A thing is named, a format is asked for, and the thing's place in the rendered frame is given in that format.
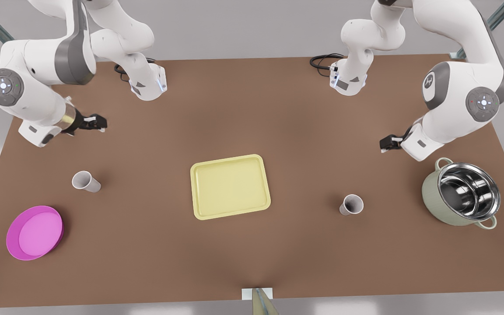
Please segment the white IKEA cup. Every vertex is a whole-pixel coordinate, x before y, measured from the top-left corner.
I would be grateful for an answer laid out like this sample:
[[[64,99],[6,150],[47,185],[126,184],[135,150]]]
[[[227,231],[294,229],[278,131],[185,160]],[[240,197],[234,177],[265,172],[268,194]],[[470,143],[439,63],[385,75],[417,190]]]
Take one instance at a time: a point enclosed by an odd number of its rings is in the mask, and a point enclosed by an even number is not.
[[[92,174],[86,170],[77,172],[72,177],[72,186],[76,189],[82,189],[92,193],[99,192],[101,189],[101,184],[98,182]]]
[[[340,204],[339,211],[342,215],[359,214],[364,209],[364,202],[358,195],[347,195]]]

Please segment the yellow rectangular tray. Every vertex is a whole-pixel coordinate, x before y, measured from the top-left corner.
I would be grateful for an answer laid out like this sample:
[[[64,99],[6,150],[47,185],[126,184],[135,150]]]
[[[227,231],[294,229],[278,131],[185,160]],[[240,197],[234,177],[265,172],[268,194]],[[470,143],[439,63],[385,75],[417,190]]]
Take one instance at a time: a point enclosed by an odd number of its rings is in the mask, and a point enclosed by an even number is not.
[[[190,169],[194,216],[199,220],[268,209],[263,158],[252,154],[194,164]]]

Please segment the magenta round plate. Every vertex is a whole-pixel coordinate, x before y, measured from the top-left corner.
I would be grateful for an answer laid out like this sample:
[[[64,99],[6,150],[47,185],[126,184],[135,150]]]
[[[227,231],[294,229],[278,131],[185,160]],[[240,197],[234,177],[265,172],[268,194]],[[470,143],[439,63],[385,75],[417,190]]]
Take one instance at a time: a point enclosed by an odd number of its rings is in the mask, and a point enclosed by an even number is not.
[[[50,206],[34,206],[11,223],[6,246],[12,257],[30,261],[50,253],[64,235],[61,215]]]

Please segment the green pot with steel interior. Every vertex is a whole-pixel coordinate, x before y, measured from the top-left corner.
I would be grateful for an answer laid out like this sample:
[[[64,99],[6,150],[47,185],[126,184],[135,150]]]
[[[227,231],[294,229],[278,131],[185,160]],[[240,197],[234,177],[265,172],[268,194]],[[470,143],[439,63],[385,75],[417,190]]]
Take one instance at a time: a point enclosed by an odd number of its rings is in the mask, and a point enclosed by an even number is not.
[[[428,211],[443,223],[456,227],[474,224],[488,231],[497,225],[500,190],[489,174],[473,164],[437,159],[421,192]]]

